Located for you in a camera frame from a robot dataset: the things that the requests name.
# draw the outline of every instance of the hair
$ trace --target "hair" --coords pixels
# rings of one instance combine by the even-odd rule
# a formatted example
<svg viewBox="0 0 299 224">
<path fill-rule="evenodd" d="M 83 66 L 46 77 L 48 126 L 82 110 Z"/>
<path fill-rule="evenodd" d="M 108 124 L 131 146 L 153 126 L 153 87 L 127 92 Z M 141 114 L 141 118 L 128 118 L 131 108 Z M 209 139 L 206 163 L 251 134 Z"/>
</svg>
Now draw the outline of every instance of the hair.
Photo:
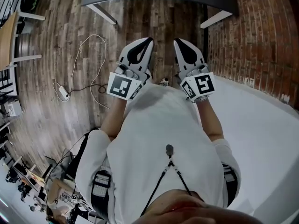
<svg viewBox="0 0 299 224">
<path fill-rule="evenodd" d="M 53 217 L 46 217 L 46 221 L 51 223 L 51 224 L 61 224 L 59 221 L 56 221 Z"/>
<path fill-rule="evenodd" d="M 51 210 L 51 208 L 48 206 L 47 204 L 47 209 L 46 209 L 46 221 L 51 223 L 51 224 L 61 224 L 59 221 L 55 220 L 53 217 L 53 212 Z"/>
</svg>

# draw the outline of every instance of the white table leg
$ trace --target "white table leg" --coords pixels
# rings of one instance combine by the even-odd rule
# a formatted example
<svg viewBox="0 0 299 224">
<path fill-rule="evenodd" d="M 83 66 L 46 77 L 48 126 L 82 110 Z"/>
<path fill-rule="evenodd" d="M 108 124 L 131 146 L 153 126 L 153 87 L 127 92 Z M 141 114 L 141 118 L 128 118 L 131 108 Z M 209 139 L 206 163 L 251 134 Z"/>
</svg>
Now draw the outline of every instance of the white table leg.
<svg viewBox="0 0 299 224">
<path fill-rule="evenodd" d="M 36 168 L 36 164 L 34 164 L 34 165 L 32 166 L 32 168 L 30 169 L 30 172 L 33 172 L 33 170 L 34 170 L 35 168 Z"/>
<path fill-rule="evenodd" d="M 16 162 L 14 162 L 13 167 L 22 159 L 22 156 L 20 156 Z"/>
<path fill-rule="evenodd" d="M 0 128 L 0 131 L 2 131 L 4 128 L 10 125 L 10 122 L 7 122 L 3 127 Z"/>
<path fill-rule="evenodd" d="M 35 14 L 31 14 L 31 13 L 18 13 L 20 17 L 27 17 L 27 18 L 32 18 L 32 19 L 37 19 L 37 20 L 45 20 L 46 17 L 44 16 L 40 16 L 40 15 L 35 15 Z"/>
<path fill-rule="evenodd" d="M 21 61 L 27 61 L 27 60 L 33 60 L 33 59 L 40 59 L 42 58 L 42 55 L 35 55 L 35 56 L 23 56 L 18 58 L 13 58 L 13 63 L 15 62 L 21 62 Z"/>
<path fill-rule="evenodd" d="M 3 144 L 1 144 L 0 149 L 1 149 L 5 144 L 6 144 L 6 141 L 5 141 Z"/>
<path fill-rule="evenodd" d="M 8 69 L 10 69 L 10 68 L 15 68 L 15 67 L 17 67 L 16 64 L 14 64 L 14 63 L 10 63 L 10 65 L 7 66 L 7 67 L 5 67 L 3 70 L 8 70 Z"/>
<path fill-rule="evenodd" d="M 99 4 L 90 4 L 87 5 L 91 10 L 99 14 L 101 17 L 106 19 L 108 22 L 110 22 L 112 25 L 117 24 L 117 20 L 112 17 L 104 8 L 102 8 Z"/>
<path fill-rule="evenodd" d="M 221 11 L 221 12 L 217 13 L 215 16 L 213 16 L 210 19 L 203 22 L 200 25 L 200 28 L 202 28 L 202 29 L 207 28 L 207 27 L 211 26 L 212 24 L 217 23 L 218 21 L 221 21 L 222 19 L 227 18 L 231 15 L 232 15 L 232 13 L 229 13 L 226 11 Z"/>
</svg>

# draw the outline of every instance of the wooden floor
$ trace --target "wooden floor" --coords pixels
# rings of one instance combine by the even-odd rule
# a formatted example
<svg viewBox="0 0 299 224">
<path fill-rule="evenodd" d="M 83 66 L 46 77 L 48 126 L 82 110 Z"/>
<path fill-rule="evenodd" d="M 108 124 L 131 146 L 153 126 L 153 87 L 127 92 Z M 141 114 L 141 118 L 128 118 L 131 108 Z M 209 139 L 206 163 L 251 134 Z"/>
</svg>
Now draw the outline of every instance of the wooden floor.
<svg viewBox="0 0 299 224">
<path fill-rule="evenodd" d="M 29 164 L 36 163 L 40 173 L 47 168 L 45 156 L 59 160 L 65 148 L 70 148 L 83 134 L 101 126 L 107 110 L 92 100 L 89 89 L 72 93 L 62 103 L 52 89 L 53 82 L 67 89 L 80 43 L 91 34 L 101 35 L 107 42 L 107 60 L 97 84 L 108 82 L 109 72 L 122 48 L 139 38 L 153 37 L 156 63 L 153 81 L 172 77 L 174 66 L 173 39 L 180 37 L 203 48 L 202 6 L 176 0 L 121 0 L 103 6 L 117 19 L 111 26 L 81 0 L 41 0 L 36 14 L 45 21 L 28 20 L 34 24 L 30 35 L 19 38 L 22 56 L 42 54 L 43 58 L 22 62 L 17 67 L 19 100 L 25 113 L 12 120 L 8 149 L 13 157 L 22 155 Z M 76 64 L 73 89 L 90 85 L 104 58 L 104 44 L 96 37 L 84 44 Z M 95 97 L 110 105 L 111 97 Z"/>
</svg>

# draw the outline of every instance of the floor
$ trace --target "floor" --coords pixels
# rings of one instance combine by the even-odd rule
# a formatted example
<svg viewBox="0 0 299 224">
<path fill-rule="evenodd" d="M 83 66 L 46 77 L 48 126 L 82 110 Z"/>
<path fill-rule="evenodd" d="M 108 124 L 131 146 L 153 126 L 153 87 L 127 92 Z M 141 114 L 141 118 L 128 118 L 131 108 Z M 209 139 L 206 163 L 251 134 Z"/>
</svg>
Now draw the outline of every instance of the floor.
<svg viewBox="0 0 299 224">
<path fill-rule="evenodd" d="M 174 66 L 173 39 L 180 37 L 203 49 L 202 6 L 176 0 L 122 0 L 104 4 L 118 21 L 111 26 L 86 7 L 81 0 L 41 0 L 36 14 L 45 21 L 31 21 L 34 31 L 19 38 L 22 56 L 42 54 L 40 60 L 22 62 L 17 67 L 19 100 L 25 113 L 11 119 L 12 156 L 19 155 L 42 174 L 47 164 L 45 156 L 60 159 L 65 148 L 70 148 L 90 129 L 101 126 L 107 110 L 93 101 L 89 89 L 72 93 L 69 102 L 62 103 L 53 91 L 53 82 L 65 87 L 71 83 L 71 73 L 80 43 L 91 34 L 99 34 L 107 42 L 107 59 L 97 84 L 106 84 L 109 72 L 122 48 L 142 37 L 155 40 L 156 62 L 153 81 L 163 77 L 172 80 Z M 99 38 L 91 38 L 82 47 L 74 73 L 73 89 L 88 86 L 96 76 L 104 58 L 104 46 Z M 110 105 L 111 97 L 95 97 Z"/>
<path fill-rule="evenodd" d="M 240 17 L 209 28 L 213 72 L 299 110 L 299 0 L 238 3 Z"/>
</svg>

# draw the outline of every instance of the red brick wall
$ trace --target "red brick wall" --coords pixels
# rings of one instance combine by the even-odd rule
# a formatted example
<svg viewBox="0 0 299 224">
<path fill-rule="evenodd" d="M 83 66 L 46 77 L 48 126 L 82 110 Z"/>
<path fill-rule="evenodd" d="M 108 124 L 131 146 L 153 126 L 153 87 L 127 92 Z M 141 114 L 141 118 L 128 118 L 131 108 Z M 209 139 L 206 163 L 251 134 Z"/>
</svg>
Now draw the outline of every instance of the red brick wall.
<svg viewBox="0 0 299 224">
<path fill-rule="evenodd" d="M 240 17 L 231 16 L 209 28 L 212 71 L 294 107 L 299 100 L 299 36 L 290 1 L 238 3 Z M 215 13 L 208 11 L 209 16 Z"/>
</svg>

